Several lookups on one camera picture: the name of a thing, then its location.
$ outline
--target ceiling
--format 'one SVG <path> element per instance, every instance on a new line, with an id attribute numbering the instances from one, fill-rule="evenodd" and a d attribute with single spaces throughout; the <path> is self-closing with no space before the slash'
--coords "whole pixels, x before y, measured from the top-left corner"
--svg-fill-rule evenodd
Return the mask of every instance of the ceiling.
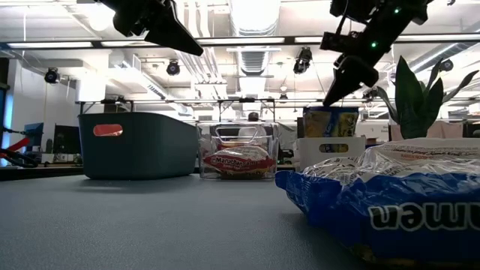
<path id="1" fill-rule="evenodd" d="M 227 0 L 200 0 L 197 5 L 208 5 L 208 30 L 212 37 L 233 36 L 230 9 Z M 480 0 L 457 0 L 452 6 L 447 6 L 446 0 L 435 0 L 429 5 L 429 20 L 424 25 L 411 23 L 404 34 L 445 34 L 468 31 L 469 27 L 479 20 L 476 15 L 480 12 Z M 185 17 L 188 18 L 189 10 L 193 8 L 192 1 L 180 2 L 184 5 Z M 276 35 L 280 36 L 305 36 L 322 35 L 323 32 L 334 32 L 340 21 L 329 14 L 330 1 L 323 0 L 283 0 L 280 4 L 280 15 Z M 103 31 L 95 31 L 90 21 L 94 14 L 94 4 L 77 4 L 74 0 L 60 1 L 5 1 L 0 0 L 0 41 L 71 41 L 71 40 L 120 40 L 125 39 L 111 25 Z M 350 30 L 361 31 L 363 25 L 346 21 L 343 33 Z M 388 88 L 387 72 L 384 70 L 391 63 L 398 61 L 403 56 L 412 62 L 425 53 L 434 50 L 439 43 L 402 43 L 395 44 L 391 52 L 376 65 L 381 71 L 378 84 Z M 319 46 L 312 46 L 313 64 L 306 73 L 295 75 L 293 65 L 298 55 L 300 46 L 273 46 L 277 52 L 271 52 L 268 65 L 263 75 L 268 76 L 265 91 L 260 97 L 278 98 L 281 86 L 286 86 L 289 98 L 323 98 L 332 84 L 333 62 L 339 53 L 320 50 Z M 112 65 L 105 64 L 105 55 L 121 51 L 125 57 L 137 56 L 142 61 L 142 71 L 150 75 L 156 83 L 163 86 L 174 98 L 194 98 L 192 90 L 192 76 L 180 61 L 181 72 L 177 76 L 169 76 L 166 72 L 170 59 L 178 56 L 173 49 L 75 49 L 40 51 L 29 50 L 25 58 L 33 58 L 42 62 L 45 59 L 81 59 L 94 69 L 101 71 L 109 77 L 111 82 L 107 86 L 107 93 L 126 95 L 129 98 L 144 99 L 147 90 L 141 85 L 128 81 L 124 76 L 116 76 L 109 72 Z M 19 58 L 18 53 L 10 53 L 10 57 Z M 227 47 L 215 47 L 214 57 L 218 70 L 226 81 L 226 93 L 232 97 L 239 95 L 239 69 L 234 52 L 227 52 Z M 455 68 L 442 74 L 445 88 L 448 89 L 460 84 L 463 76 L 469 71 L 480 69 L 477 64 L 480 59 L 480 47 L 471 46 L 469 49 L 451 57 Z M 428 79 L 428 71 L 417 73 L 421 80 Z M 351 94 L 348 98 L 361 98 L 362 91 Z M 458 97 L 475 97 L 480 95 L 480 88 L 471 87 L 462 91 Z M 461 111 L 465 103 L 451 104 L 451 111 Z M 168 106 L 158 106 L 157 109 L 149 107 L 148 110 L 171 110 Z M 379 104 L 372 113 L 384 113 L 386 107 Z"/>

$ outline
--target potted plant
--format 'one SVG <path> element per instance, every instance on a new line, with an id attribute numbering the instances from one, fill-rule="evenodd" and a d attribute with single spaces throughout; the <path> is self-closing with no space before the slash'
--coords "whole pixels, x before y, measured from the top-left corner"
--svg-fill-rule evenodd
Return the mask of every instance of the potted plant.
<path id="1" fill-rule="evenodd" d="M 400 57 L 395 76 L 395 106 L 386 91 L 377 86 L 378 96 L 385 101 L 391 119 L 400 125 L 404 139 L 426 137 L 428 128 L 437 120 L 440 107 L 467 86 L 479 71 L 466 75 L 460 85 L 450 93 L 443 92 L 442 78 L 437 79 L 442 59 L 434 66 L 428 84 L 418 81 L 403 57 Z"/>

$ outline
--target wall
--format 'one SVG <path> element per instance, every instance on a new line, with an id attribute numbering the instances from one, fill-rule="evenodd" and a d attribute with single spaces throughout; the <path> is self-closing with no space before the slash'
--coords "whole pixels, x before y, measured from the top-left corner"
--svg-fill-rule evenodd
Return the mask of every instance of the wall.
<path id="1" fill-rule="evenodd" d="M 80 106 L 75 104 L 77 91 L 74 88 L 47 84 L 43 75 L 22 68 L 19 61 L 10 61 L 8 84 L 13 94 L 11 128 L 23 131 L 27 124 L 43 122 L 43 150 L 47 140 L 53 140 L 56 124 L 78 126 Z M 10 144 L 22 138 L 23 135 L 11 134 Z"/>

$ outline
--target desk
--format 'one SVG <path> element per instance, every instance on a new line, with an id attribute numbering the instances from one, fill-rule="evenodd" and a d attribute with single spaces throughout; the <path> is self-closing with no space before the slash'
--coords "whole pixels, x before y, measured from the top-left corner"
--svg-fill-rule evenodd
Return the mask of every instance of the desk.
<path id="1" fill-rule="evenodd" d="M 363 269 L 273 181 L 0 182 L 0 269 Z"/>

